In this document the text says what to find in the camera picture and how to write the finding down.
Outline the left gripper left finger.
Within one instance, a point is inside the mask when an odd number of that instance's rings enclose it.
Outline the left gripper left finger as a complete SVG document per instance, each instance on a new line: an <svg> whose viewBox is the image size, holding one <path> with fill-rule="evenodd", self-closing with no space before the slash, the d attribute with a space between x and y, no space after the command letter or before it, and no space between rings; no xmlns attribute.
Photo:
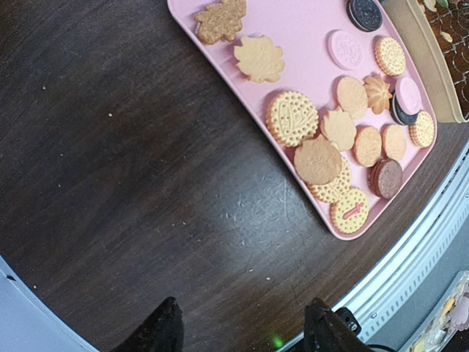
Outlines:
<svg viewBox="0 0 469 352"><path fill-rule="evenodd" d="M182 351L184 323L176 298L166 298L137 329L112 351Z"/></svg>

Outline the gold cookie tin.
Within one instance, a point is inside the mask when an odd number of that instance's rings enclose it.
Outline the gold cookie tin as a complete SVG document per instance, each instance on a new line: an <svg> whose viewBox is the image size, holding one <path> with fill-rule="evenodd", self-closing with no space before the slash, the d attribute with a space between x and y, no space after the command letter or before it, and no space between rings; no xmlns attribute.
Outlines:
<svg viewBox="0 0 469 352"><path fill-rule="evenodd" d="M386 1L438 122L468 122L468 2Z"/></svg>

